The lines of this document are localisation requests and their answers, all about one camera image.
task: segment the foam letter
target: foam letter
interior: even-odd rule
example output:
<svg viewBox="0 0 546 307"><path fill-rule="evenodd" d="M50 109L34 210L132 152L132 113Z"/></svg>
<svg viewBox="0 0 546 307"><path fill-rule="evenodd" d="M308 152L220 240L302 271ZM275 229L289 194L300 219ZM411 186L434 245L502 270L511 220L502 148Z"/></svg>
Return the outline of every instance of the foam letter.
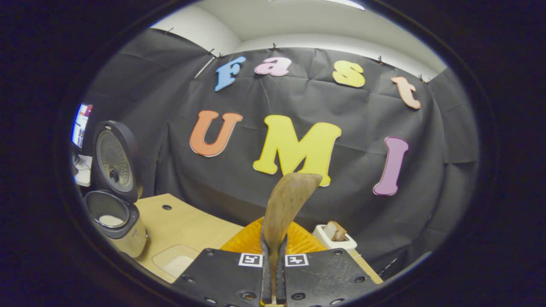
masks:
<svg viewBox="0 0 546 307"><path fill-rule="evenodd" d="M226 65L220 66L216 72L218 73L218 85L214 88L215 91L219 91L224 87L235 82L235 78L231 75L237 75L241 66L239 63L245 62L246 58L240 56Z"/></svg>
<svg viewBox="0 0 546 307"><path fill-rule="evenodd" d="M415 92L415 86L408 83L408 80L402 76L390 78L396 85L398 85L398 91L402 100L413 109L419 109L421 102L413 98L412 92Z"/></svg>
<svg viewBox="0 0 546 307"><path fill-rule="evenodd" d="M387 161L385 162L385 168L383 169L383 176L378 184L373 187L373 193L375 195L394 195L398 191L396 182L400 175L400 169L402 168L402 159L404 159L404 153L408 150L409 146L406 141L386 137L385 145L387 146Z"/></svg>
<svg viewBox="0 0 546 307"><path fill-rule="evenodd" d="M285 57L270 57L264 60L264 64L256 66L254 72L260 75L284 76L288 74L288 67L292 60Z"/></svg>
<svg viewBox="0 0 546 307"><path fill-rule="evenodd" d="M364 69L356 63L337 61L334 63L334 68L336 71L332 73L332 76L339 84L361 87L366 82L364 76L361 75Z"/></svg>
<svg viewBox="0 0 546 307"><path fill-rule="evenodd" d="M242 120L242 116L237 113L225 113L222 116L224 120L222 129L220 129L218 138L212 144L205 143L205 134L209 130L212 120L218 118L218 113L214 111L201 111L198 116L199 119L193 128L192 135L189 137L189 146L193 152L205 157L214 157L221 154L228 144L229 137L232 136L235 124Z"/></svg>
<svg viewBox="0 0 546 307"><path fill-rule="evenodd" d="M282 174L293 172L305 159L300 173L322 175L320 186L329 186L330 177L328 168L335 140L341 135L338 126L326 122L313 125L307 134L298 141L292 120L282 115L269 115L265 118L268 134L265 137L264 148L260 159L255 161L255 170L275 174L278 170L275 165L275 156L281 163Z"/></svg>

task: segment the table surface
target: table surface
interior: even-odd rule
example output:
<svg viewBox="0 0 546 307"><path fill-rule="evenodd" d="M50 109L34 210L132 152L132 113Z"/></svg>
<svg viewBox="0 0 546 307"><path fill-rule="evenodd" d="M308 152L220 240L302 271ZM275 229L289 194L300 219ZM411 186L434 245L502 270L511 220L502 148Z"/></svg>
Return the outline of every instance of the table surface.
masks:
<svg viewBox="0 0 546 307"><path fill-rule="evenodd" d="M169 274L164 269L173 259L182 257L186 262L191 261L205 248L219 249L243 229L170 194L143 198L135 205L149 235L143 253L135 260L169 283L176 277L172 276L172 271ZM352 256L376 284L383 282L357 251Z"/></svg>

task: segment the black fabric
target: black fabric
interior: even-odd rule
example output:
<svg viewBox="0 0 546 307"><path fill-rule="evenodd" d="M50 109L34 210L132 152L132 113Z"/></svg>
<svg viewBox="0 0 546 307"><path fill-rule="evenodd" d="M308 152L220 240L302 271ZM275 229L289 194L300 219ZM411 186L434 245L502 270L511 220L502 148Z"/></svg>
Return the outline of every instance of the black fabric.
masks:
<svg viewBox="0 0 546 307"><path fill-rule="evenodd" d="M215 92L216 69L239 56L246 61L235 82ZM292 60L288 75L254 72L264 59L275 56ZM121 50L90 88L86 102L95 102L90 124L105 116L120 120L133 130L143 149L143 197L171 193L243 226L263 216L282 174L280 167L275 175L258 172L252 163L260 157L267 134L264 118L275 114L292 119L299 139L317 122L341 128L331 155L331 184L313 194L295 221L308 231L319 223L339 222L375 270L397 259L385 276L434 250L464 212L479 148L469 101L450 71L429 86L403 70L362 56L280 48L215 59L194 79L209 59L205 50L185 39L149 30ZM364 87L334 81L333 64L339 60L363 67ZM390 80L394 76L404 76L416 87L419 110L401 100ZM220 114L207 132L208 143L216 140L222 114L243 116L216 157L197 155L189 146L202 110ZM398 192L377 196L372 189L383 172L388 136L407 141L409 150Z"/></svg>
<svg viewBox="0 0 546 307"><path fill-rule="evenodd" d="M103 67L82 101L93 105L82 153L93 156L97 123L123 122L133 132L141 151L141 197L153 196L165 122L181 103L177 97L211 58L205 49L164 31L148 29L135 37Z"/></svg>

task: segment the orange letter u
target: orange letter u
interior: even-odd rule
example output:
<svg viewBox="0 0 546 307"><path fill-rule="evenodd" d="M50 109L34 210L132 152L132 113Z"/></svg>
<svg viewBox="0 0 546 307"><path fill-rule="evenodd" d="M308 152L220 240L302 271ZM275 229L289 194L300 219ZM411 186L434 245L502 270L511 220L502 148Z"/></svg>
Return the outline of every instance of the orange letter u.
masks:
<svg viewBox="0 0 546 307"><path fill-rule="evenodd" d="M221 154L228 144L235 124L242 120L242 116L237 113L225 113L222 116L224 125L220 129L218 138L212 144L205 143L205 134L209 130L212 120L218 118L218 113L205 110L199 112L198 116L199 119L193 128L192 135L189 137L189 146L193 152L205 157L214 157Z"/></svg>

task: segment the letter m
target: letter m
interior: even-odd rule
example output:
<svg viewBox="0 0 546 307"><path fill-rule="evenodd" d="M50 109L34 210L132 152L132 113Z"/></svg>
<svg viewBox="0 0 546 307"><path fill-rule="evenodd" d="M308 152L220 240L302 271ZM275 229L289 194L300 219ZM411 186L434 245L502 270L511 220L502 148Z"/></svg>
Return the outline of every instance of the letter m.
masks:
<svg viewBox="0 0 546 307"><path fill-rule="evenodd" d="M335 140L341 135L338 126L326 122L313 125L307 134L298 141L292 120L282 115L269 115L265 118L268 134L265 137L264 148L260 159L255 161L255 170L267 174L275 174L275 156L281 164L282 174L293 172L305 159L299 173L322 175L320 186L330 185L328 168Z"/></svg>

